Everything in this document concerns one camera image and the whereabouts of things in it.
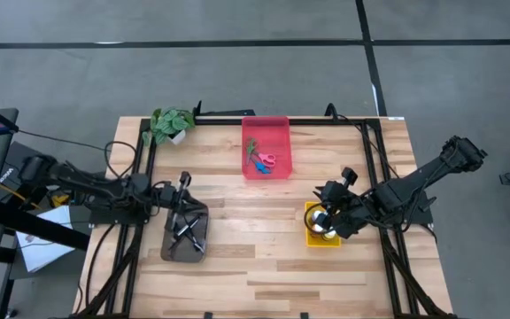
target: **white paper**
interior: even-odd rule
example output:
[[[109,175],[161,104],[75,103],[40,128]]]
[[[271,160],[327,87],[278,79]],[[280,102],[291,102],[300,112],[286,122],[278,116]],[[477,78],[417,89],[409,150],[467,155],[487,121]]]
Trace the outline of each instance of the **white paper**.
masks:
[[[72,224],[70,223],[70,209],[68,206],[60,206],[46,213],[38,214],[37,217],[72,229]],[[33,245],[48,244],[50,242],[21,232],[17,232],[17,239],[19,240],[20,247],[30,245],[29,247],[21,248],[28,272],[35,272],[74,250],[72,247],[61,244]]]

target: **wooden table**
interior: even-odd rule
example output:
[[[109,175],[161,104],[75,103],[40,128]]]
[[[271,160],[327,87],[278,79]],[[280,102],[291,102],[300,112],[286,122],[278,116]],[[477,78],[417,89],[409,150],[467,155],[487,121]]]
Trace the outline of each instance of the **wooden table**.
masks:
[[[140,121],[120,118],[115,140],[135,145]],[[416,165],[406,123],[387,118],[381,123],[390,164],[400,175],[409,174]],[[316,200],[315,186],[341,180],[343,167],[351,167],[359,175],[351,190],[361,193],[370,187],[361,134],[352,126],[291,126],[290,142],[292,175],[272,182],[243,178],[241,126],[196,127],[182,144],[157,149],[153,182],[177,182],[187,170],[192,174],[191,194],[209,206],[208,248],[201,263],[161,260],[166,211],[152,218],[144,228],[132,318],[202,317],[205,311],[215,318],[299,317],[301,312],[314,318],[392,317],[377,228],[364,228],[340,248],[305,246],[302,217],[305,202]],[[381,181],[375,151],[374,156]],[[114,146],[114,169],[121,171],[132,158],[127,148]],[[89,260],[106,228],[92,232],[81,275],[83,289]],[[90,298],[111,273],[119,228],[98,253]],[[438,306],[452,311],[434,238],[417,227],[405,238],[417,280]],[[406,311],[400,276],[398,281]],[[114,312],[121,309],[125,282],[121,278]]]

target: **yellow tray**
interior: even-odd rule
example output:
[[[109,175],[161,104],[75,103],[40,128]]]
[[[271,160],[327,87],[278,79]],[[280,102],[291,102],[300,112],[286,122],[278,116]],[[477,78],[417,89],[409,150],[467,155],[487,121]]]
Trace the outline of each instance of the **yellow tray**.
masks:
[[[305,211],[310,208],[312,205],[316,205],[318,202],[305,202]],[[313,208],[308,214],[308,221],[312,223],[312,214],[317,211],[323,209],[321,206],[317,206]],[[322,236],[313,234],[309,229],[306,230],[306,245],[308,247],[322,247],[322,248],[334,248],[340,247],[342,245],[342,239],[335,235],[330,240],[324,240]]]

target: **floor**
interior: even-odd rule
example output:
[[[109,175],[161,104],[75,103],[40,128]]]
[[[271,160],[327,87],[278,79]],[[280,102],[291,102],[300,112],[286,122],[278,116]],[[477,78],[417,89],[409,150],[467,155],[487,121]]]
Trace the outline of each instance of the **floor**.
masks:
[[[360,3],[0,0],[0,43],[362,39]],[[435,157],[448,137],[468,136],[490,156],[478,172],[429,189],[438,196],[438,249],[456,314],[510,318],[510,187],[498,180],[510,170],[510,45],[380,45],[510,39],[510,2],[363,3],[367,34],[379,41],[367,44],[369,61],[358,45],[0,49],[0,108],[17,107],[24,130],[92,144],[108,142],[121,115],[191,108],[198,100],[209,111],[253,108],[260,115],[321,114],[329,102],[346,115],[386,109],[406,117],[418,163]],[[16,138],[81,168],[104,168],[99,153]],[[74,258],[71,268],[17,281],[19,318],[69,314],[81,263]]]

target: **succulent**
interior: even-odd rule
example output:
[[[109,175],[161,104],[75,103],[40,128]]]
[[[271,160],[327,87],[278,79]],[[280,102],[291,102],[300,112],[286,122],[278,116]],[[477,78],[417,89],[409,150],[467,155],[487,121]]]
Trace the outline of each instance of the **succulent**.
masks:
[[[145,145],[151,144],[152,136],[155,138],[155,143],[161,145],[168,136],[176,135],[194,126],[194,116],[189,111],[168,109],[163,112],[161,109],[156,109],[151,116],[151,134],[143,132],[143,141]]]

